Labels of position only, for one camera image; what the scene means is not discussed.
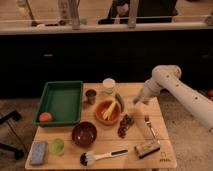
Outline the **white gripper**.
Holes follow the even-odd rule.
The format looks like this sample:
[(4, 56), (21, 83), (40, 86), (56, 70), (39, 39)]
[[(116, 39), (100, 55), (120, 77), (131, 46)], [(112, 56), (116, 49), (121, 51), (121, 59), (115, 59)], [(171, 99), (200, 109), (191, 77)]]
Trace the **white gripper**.
[(145, 105), (148, 105), (150, 100), (154, 97), (154, 92), (147, 86), (143, 86), (138, 95), (137, 99)]

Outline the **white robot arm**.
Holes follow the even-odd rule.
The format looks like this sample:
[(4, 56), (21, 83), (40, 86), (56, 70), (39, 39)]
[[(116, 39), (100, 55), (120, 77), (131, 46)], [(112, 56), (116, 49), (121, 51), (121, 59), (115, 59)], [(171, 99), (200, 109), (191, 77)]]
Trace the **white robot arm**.
[(177, 65), (158, 65), (153, 68), (151, 78), (146, 80), (133, 103), (149, 101), (157, 97), (162, 89), (168, 90), (209, 132), (213, 132), (213, 101), (184, 84), (182, 71)]

